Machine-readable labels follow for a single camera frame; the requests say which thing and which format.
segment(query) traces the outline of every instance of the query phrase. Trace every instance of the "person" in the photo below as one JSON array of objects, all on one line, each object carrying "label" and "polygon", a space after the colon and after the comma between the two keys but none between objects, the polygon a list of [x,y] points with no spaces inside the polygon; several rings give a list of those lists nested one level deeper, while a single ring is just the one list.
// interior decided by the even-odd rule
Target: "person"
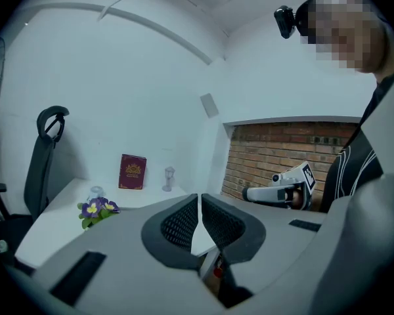
[{"label": "person", "polygon": [[[366,0],[308,0],[296,12],[298,30],[318,51],[364,74],[374,74],[377,86],[353,136],[331,165],[320,203],[328,212],[332,202],[353,195],[364,183],[382,175],[382,168],[361,125],[385,96],[394,78],[394,33]],[[303,198],[295,191],[292,209]]]}]

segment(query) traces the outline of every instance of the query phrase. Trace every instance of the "brick wall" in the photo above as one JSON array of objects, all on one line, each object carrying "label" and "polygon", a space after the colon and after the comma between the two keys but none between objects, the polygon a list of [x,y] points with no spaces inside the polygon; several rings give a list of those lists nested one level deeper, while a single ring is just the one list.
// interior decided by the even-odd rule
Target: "brick wall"
[{"label": "brick wall", "polygon": [[298,122],[241,125],[234,130],[222,194],[242,199],[245,186],[270,186],[271,177],[307,160],[317,180],[316,211],[331,163],[357,124]]}]

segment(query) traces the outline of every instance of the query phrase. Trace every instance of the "flower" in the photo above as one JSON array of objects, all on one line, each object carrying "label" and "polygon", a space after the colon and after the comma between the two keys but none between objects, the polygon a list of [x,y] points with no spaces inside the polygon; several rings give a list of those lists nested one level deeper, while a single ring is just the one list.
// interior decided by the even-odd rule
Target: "flower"
[{"label": "flower", "polygon": [[105,197],[101,197],[100,199],[100,204],[105,210],[111,211],[113,213],[119,213],[120,209],[116,205],[116,202],[109,201]]},{"label": "flower", "polygon": [[89,203],[84,203],[81,206],[81,214],[87,218],[96,218],[101,209],[101,203],[99,199],[91,199]]}]

